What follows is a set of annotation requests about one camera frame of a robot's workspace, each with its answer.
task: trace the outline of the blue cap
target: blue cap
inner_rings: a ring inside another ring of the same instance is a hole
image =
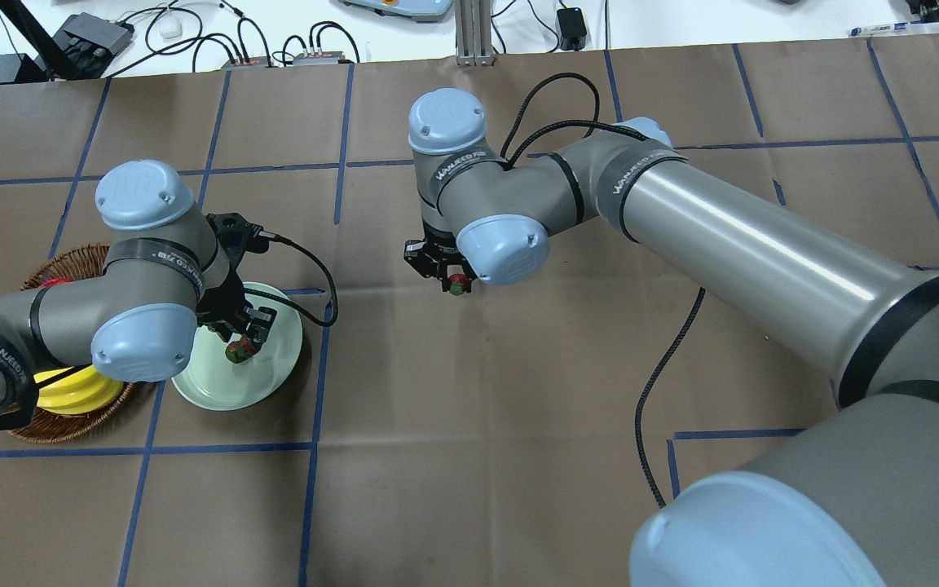
[[[455,244],[484,283],[517,283],[545,263],[549,235],[528,216],[497,214],[474,220],[459,231]]]
[[[96,187],[96,209],[115,230],[159,227],[183,216],[191,205],[194,194],[176,170],[153,159],[120,164]]]
[[[668,137],[668,133],[666,133],[666,131],[662,129],[662,126],[653,118],[637,116],[632,120],[619,122],[618,126],[628,126],[629,129],[640,131],[640,133],[648,139],[655,139],[655,141],[662,142],[670,147],[672,146],[672,139]]]
[[[124,311],[93,335],[93,367],[119,382],[163,382],[187,367],[197,327],[194,312],[179,304]]]
[[[408,114],[408,144],[425,155],[447,155],[481,141],[487,133],[484,107],[476,96],[441,88],[424,94]]]

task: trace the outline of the round plate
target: round plate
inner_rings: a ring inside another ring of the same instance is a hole
[[[245,287],[286,297],[275,287],[263,283],[245,282]],[[231,363],[223,354],[227,343],[202,326],[194,334],[191,363],[172,378],[179,394],[198,408],[219,412],[248,408],[272,394],[295,367],[302,349],[299,312],[256,296],[249,296],[249,303],[277,311],[271,335],[256,356],[242,364]]]

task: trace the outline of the white floor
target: white floor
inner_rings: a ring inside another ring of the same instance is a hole
[[[56,31],[68,15],[88,11],[107,19],[118,19],[126,11],[151,7],[156,0],[25,0],[29,10],[49,33]],[[508,0],[495,0],[495,10]],[[538,15],[554,26],[558,0],[532,0]],[[581,7],[589,26],[589,47],[604,47],[603,0],[564,0],[569,7]],[[779,0],[610,0],[611,48],[748,43],[805,40],[806,38],[842,38],[858,26],[910,21],[906,0],[800,0],[783,4]],[[416,60],[453,55],[455,19],[449,11],[438,23],[415,23],[399,16],[379,16],[361,7],[346,7],[339,0],[238,0],[239,10],[256,20],[264,29],[271,49],[280,49],[292,33],[306,36],[309,26],[321,20],[334,20],[346,26],[361,49],[363,60]],[[221,10],[216,2],[182,1],[179,7],[197,11],[205,20],[206,33],[227,33],[235,37],[237,18]],[[194,34],[195,22],[189,15],[183,20],[183,37]],[[137,37],[119,56],[113,71],[147,54],[143,33],[148,20],[135,21]],[[534,20],[528,0],[517,0],[506,14],[496,18],[510,52],[544,52],[552,48],[554,38]],[[917,27],[939,31],[938,25]],[[33,55],[33,49],[11,28],[21,51]],[[262,42],[251,27],[245,27],[246,46],[250,53],[261,55]],[[152,33],[152,44],[164,47]],[[323,37],[324,48],[344,50],[353,55],[346,39],[336,30]],[[11,52],[10,42],[0,23],[0,53]],[[223,49],[212,44],[202,48],[198,70],[212,70],[223,62]],[[176,56],[157,56],[126,72],[149,75],[191,70],[190,51]]]

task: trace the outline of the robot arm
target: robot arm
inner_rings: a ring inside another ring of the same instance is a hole
[[[624,123],[646,140],[600,131],[514,170],[470,94],[422,96],[409,122],[425,239],[405,259],[443,289],[517,282],[599,215],[835,383],[839,416],[644,524],[635,585],[939,584],[938,271],[695,170],[646,119]]]
[[[235,214],[206,222],[157,161],[109,172],[96,205],[115,230],[102,277],[0,296],[0,430],[29,423],[38,371],[92,363],[112,379],[159,382],[186,367],[198,324],[224,341],[265,342],[272,311],[245,301],[235,273],[249,244],[241,233],[258,227]]]

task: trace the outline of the power adapter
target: power adapter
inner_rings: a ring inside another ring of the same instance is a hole
[[[560,8],[556,11],[556,24],[560,28],[560,49],[579,51],[585,46],[589,31],[585,28],[585,16],[581,8]]]

